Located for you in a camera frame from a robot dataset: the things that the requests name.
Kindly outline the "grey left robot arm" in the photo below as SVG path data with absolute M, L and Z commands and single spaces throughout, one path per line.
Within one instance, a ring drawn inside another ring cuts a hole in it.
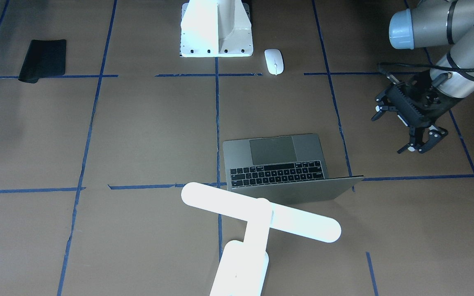
M 386 71 L 386 62 L 378 64 L 390 85 L 376 96 L 371 120 L 395 112 L 409 129 L 409 141 L 398 153 L 423 154 L 448 134 L 438 118 L 474 92 L 474 0 L 421 0 L 393 15 L 388 35 L 395 49 L 451 45 L 435 65 L 424 65 L 408 81 Z

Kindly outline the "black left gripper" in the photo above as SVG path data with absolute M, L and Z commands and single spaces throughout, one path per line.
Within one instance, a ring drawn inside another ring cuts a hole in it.
M 375 98 L 376 114 L 371 121 L 380 119 L 386 112 L 396 112 L 409 129 L 409 141 L 399 150 L 424 154 L 436 146 L 448 134 L 436 120 L 453 108 L 453 97 L 444 95 L 437 86 L 449 79 L 448 73 L 432 78 L 429 70 L 416 73 L 407 81 L 401 81 L 386 73 L 391 84 Z

